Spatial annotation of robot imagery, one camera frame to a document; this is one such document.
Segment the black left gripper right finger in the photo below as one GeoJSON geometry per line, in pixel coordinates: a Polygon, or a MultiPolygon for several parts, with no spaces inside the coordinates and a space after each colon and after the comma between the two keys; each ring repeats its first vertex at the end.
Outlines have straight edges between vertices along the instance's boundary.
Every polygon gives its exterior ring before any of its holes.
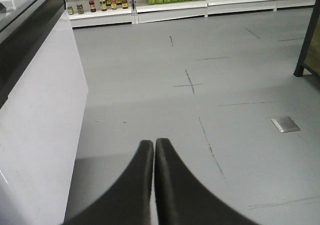
{"type": "Polygon", "coordinates": [[[168,138],[158,138],[154,163],[160,225],[253,225],[212,194],[187,168],[168,138]]]}

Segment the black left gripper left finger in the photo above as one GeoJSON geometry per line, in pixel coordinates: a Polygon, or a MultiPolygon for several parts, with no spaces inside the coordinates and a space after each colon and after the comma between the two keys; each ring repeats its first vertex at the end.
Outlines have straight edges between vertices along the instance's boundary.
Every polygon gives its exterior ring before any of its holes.
{"type": "Polygon", "coordinates": [[[65,225],[150,225],[154,146],[141,140],[131,161],[94,203],[65,225]]]}

